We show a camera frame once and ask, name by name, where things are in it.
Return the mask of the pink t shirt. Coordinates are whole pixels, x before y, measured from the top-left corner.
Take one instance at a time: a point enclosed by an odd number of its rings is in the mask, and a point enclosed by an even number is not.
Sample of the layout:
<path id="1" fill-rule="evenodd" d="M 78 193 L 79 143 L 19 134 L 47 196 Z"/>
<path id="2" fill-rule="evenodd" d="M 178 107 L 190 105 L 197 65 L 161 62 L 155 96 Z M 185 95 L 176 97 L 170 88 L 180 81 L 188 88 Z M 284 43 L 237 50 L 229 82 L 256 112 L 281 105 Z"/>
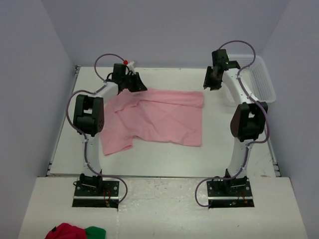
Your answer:
<path id="1" fill-rule="evenodd" d="M 134 138 L 150 142 L 202 145 L 203 92 L 125 89 L 104 106 L 100 134 L 104 155 L 133 147 Z"/>

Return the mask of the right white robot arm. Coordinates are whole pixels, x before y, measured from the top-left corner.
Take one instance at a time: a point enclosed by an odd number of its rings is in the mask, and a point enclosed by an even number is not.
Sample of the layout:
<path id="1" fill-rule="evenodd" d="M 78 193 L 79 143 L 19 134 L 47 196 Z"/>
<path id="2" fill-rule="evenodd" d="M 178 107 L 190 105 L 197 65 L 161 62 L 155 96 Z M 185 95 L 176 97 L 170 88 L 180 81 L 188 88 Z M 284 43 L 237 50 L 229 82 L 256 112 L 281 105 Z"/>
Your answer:
<path id="1" fill-rule="evenodd" d="M 212 52 L 212 66 L 207 68 L 203 87 L 219 90 L 225 85 L 237 108 L 230 123 L 234 148 L 225 176 L 214 178 L 208 185 L 210 196 L 233 197 L 247 188 L 247 163 L 250 151 L 264 131 L 268 110 L 266 102 L 258 101 L 247 84 L 240 78 L 237 61 L 228 58 L 225 49 Z"/>

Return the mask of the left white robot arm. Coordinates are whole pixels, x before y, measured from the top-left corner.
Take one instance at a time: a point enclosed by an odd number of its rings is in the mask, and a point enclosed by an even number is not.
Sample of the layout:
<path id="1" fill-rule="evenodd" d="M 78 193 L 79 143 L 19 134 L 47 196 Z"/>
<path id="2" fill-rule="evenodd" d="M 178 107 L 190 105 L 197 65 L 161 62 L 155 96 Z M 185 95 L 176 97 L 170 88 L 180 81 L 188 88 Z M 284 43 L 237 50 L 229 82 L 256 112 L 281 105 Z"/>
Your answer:
<path id="1" fill-rule="evenodd" d="M 103 85 L 90 92 L 88 90 L 77 90 L 71 97 L 75 97 L 73 119 L 69 116 L 69 106 L 66 108 L 66 116 L 70 125 L 84 136 L 84 169 L 76 184 L 76 192 L 89 193 L 97 196 L 111 187 L 105 185 L 102 168 L 99 160 L 100 132 L 104 127 L 104 103 L 107 96 L 111 96 L 111 89 L 115 95 L 127 89 L 130 92 L 145 92 L 146 86 L 141 81 L 139 73 L 135 70 L 135 62 L 124 61 L 115 63 L 113 71 Z"/>

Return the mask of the white plastic basket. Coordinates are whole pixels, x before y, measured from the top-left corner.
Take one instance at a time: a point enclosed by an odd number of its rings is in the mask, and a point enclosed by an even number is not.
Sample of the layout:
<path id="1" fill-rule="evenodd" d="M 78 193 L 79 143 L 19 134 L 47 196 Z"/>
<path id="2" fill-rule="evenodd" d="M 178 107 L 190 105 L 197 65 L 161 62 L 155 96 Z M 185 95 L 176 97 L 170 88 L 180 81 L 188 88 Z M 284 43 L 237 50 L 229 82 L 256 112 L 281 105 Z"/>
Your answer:
<path id="1" fill-rule="evenodd" d="M 237 61 L 240 67 L 243 67 L 252 62 L 253 55 L 230 54 L 229 59 Z M 248 85 L 249 89 L 260 101 L 268 104 L 275 102 L 275 90 L 266 65 L 260 56 L 257 55 L 254 63 L 249 68 L 243 70 L 241 75 L 243 75 L 241 77 L 242 81 Z M 227 88 L 225 90 L 225 96 L 227 105 L 234 107 L 235 102 Z"/>

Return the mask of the green folded t shirt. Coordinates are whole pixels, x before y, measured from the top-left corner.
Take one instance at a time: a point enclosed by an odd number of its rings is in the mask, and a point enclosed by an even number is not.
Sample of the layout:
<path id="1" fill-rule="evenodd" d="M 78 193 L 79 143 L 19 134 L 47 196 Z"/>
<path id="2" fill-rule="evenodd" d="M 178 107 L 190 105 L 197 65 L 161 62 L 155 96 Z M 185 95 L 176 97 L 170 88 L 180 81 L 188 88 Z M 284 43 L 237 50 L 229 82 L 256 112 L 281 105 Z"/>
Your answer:
<path id="1" fill-rule="evenodd" d="M 103 228 L 91 226 L 84 229 L 87 239 L 106 239 L 107 233 Z"/>

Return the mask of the red folded t shirt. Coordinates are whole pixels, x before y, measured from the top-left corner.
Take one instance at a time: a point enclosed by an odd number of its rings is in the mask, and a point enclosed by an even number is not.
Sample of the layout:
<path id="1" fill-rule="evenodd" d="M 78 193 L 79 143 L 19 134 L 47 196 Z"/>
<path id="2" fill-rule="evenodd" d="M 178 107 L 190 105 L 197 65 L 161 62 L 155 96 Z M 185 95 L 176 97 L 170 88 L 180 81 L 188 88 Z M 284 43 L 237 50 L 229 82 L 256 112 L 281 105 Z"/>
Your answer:
<path id="1" fill-rule="evenodd" d="M 48 232 L 45 239 L 86 239 L 86 232 L 84 229 L 62 223 Z"/>

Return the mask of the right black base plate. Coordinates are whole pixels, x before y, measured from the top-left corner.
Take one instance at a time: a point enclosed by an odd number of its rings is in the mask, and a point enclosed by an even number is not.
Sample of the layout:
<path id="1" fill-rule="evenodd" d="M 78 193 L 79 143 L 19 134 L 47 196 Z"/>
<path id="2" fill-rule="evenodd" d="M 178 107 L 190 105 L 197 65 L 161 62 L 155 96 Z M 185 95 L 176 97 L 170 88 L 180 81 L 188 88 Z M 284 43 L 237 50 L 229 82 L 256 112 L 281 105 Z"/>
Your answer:
<path id="1" fill-rule="evenodd" d="M 253 194 L 249 179 L 215 179 L 206 182 L 209 208 L 246 208 L 254 207 Z"/>

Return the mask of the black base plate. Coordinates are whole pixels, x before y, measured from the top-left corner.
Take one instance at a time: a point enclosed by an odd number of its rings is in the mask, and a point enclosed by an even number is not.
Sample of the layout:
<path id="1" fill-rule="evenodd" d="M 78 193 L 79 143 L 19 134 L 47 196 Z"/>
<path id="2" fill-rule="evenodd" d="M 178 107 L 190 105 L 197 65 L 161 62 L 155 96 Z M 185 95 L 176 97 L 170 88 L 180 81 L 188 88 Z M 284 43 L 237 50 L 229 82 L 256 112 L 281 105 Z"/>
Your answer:
<path id="1" fill-rule="evenodd" d="M 98 179 L 93 182 L 77 180 L 72 207 L 119 208 L 119 181 Z"/>
<path id="2" fill-rule="evenodd" d="M 215 179 L 206 182 L 209 208 L 246 208 L 254 207 L 253 194 L 249 179 Z"/>

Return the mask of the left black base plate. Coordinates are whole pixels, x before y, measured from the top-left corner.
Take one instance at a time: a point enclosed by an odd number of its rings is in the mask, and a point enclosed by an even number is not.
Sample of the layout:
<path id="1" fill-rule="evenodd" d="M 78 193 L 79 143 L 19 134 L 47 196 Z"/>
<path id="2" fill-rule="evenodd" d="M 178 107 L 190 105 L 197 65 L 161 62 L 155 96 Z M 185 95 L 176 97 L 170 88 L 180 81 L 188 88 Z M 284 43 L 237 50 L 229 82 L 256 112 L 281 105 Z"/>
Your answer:
<path id="1" fill-rule="evenodd" d="M 93 182 L 77 180 L 72 207 L 119 208 L 119 181 L 98 179 Z"/>

